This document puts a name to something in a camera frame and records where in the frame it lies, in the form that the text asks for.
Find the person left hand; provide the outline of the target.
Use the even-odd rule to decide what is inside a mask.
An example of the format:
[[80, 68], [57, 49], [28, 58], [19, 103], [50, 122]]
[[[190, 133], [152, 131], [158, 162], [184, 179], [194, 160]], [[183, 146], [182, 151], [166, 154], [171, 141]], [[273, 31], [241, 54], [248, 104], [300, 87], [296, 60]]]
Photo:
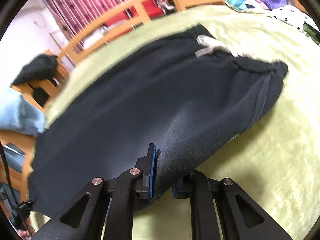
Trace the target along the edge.
[[34, 235], [35, 231], [32, 227], [29, 227], [27, 230], [17, 230], [17, 234], [23, 240], [32, 240], [32, 236]]

